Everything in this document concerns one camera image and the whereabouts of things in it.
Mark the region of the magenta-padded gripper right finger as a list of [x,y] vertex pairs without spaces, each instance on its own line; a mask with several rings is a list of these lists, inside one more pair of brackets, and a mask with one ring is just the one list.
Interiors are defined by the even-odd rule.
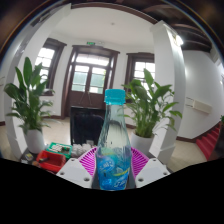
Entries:
[[157,158],[148,158],[139,150],[132,148],[129,188],[140,188],[171,174]]

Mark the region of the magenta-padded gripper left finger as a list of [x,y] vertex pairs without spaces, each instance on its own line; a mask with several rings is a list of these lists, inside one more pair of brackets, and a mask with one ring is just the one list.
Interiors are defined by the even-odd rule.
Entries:
[[95,152],[92,148],[79,158],[70,158],[57,172],[57,176],[83,188],[99,189]]

